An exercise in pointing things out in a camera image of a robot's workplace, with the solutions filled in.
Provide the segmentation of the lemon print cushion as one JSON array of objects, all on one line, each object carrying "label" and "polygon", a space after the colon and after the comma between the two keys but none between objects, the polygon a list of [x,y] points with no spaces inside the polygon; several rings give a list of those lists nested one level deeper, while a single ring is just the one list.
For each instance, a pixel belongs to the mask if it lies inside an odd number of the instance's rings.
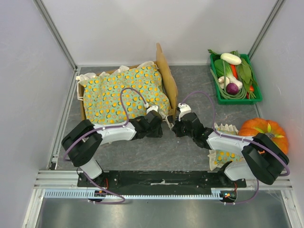
[{"label": "lemon print cushion", "polygon": [[85,115],[93,124],[117,124],[146,114],[145,104],[157,105],[168,115],[170,102],[162,88],[162,76],[152,61],[113,73],[81,74]]}]

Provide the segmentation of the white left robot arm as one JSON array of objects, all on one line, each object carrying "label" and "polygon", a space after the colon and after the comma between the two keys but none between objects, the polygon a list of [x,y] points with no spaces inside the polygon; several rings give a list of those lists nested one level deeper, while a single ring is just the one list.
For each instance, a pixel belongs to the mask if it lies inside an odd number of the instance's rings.
[{"label": "white left robot arm", "polygon": [[144,137],[162,137],[162,116],[155,110],[129,120],[127,124],[99,125],[81,121],[61,142],[75,167],[87,174],[88,182],[99,187],[104,182],[103,169],[94,158],[100,145],[131,141]]}]

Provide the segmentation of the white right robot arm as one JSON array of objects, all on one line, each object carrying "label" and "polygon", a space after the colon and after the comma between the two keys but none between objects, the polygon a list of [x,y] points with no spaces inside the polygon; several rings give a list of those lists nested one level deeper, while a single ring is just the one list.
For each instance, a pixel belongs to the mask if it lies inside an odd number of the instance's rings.
[{"label": "white right robot arm", "polygon": [[218,174],[218,183],[223,187],[251,177],[272,185],[279,176],[290,174],[288,157],[266,134],[250,137],[218,132],[205,127],[195,113],[179,117],[172,130],[177,137],[190,137],[200,148],[232,152],[242,157],[240,162],[228,162],[224,171]]}]

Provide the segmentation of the white rope tie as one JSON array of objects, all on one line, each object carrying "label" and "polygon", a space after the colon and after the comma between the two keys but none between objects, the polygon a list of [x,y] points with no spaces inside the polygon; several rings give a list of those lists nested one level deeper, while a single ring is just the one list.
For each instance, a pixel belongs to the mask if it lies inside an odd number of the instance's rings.
[{"label": "white rope tie", "polygon": [[168,125],[169,129],[172,130],[172,128],[174,127],[174,124],[169,121],[168,116],[166,116],[163,111],[160,111],[160,115],[161,115],[163,121]]}]

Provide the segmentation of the wooden pet bed frame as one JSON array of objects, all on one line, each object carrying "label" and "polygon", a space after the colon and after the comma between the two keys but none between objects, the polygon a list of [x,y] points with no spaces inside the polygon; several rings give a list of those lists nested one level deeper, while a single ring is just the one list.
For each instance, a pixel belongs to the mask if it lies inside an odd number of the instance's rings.
[{"label": "wooden pet bed frame", "polygon": [[[168,115],[174,119],[176,117],[176,111],[178,106],[178,89],[175,80],[171,74],[167,59],[163,53],[160,43],[156,43],[156,61],[154,63],[157,65],[158,70],[162,76],[163,91],[170,102],[170,108],[168,110]],[[80,101],[80,114],[81,119],[86,119],[84,103],[81,100],[84,94],[84,87],[77,82],[77,99]]]}]

